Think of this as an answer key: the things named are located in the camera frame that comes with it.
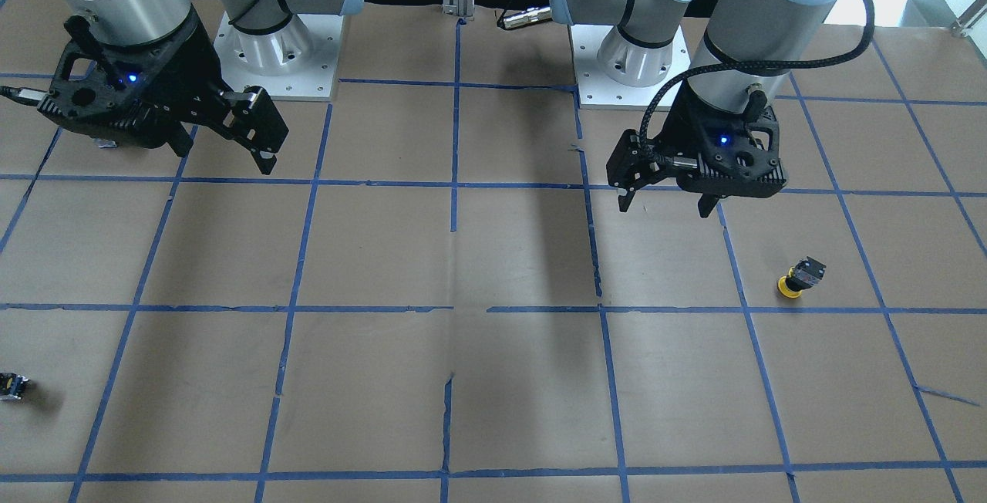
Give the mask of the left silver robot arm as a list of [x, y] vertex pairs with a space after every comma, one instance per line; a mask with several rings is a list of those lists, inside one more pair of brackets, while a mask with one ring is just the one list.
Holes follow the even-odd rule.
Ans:
[[[630, 85], [628, 71], [645, 57], [667, 56], [692, 0], [550, 0], [565, 25], [607, 25], [600, 63]], [[606, 164], [608, 184], [627, 211], [643, 187], [673, 178], [700, 194], [709, 216], [727, 197], [766, 198], [787, 184], [780, 126], [772, 102], [794, 69], [840, 65], [857, 58], [874, 35], [873, 0], [861, 0], [866, 25], [853, 49], [803, 59], [836, 0], [718, 0], [684, 72], [653, 95], [641, 123], [619, 137]]]

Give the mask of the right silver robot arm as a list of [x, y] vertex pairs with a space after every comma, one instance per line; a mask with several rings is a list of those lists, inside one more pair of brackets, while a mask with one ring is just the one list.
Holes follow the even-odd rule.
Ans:
[[186, 124], [246, 149], [261, 173], [288, 127], [275, 101], [332, 96], [343, 20], [364, 0], [221, 0], [211, 38], [191, 0], [65, 0], [70, 40], [47, 89], [4, 86], [71, 133], [186, 157]]

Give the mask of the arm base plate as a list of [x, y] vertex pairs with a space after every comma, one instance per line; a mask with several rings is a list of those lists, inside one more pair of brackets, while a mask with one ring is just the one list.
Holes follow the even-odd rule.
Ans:
[[610, 25], [572, 25], [570, 37], [579, 103], [590, 110], [644, 110], [690, 65], [682, 28], [659, 49], [631, 45]]
[[328, 102], [345, 26], [342, 15], [296, 15], [281, 31], [247, 35], [223, 22], [213, 47], [235, 89], [262, 87], [275, 101]]

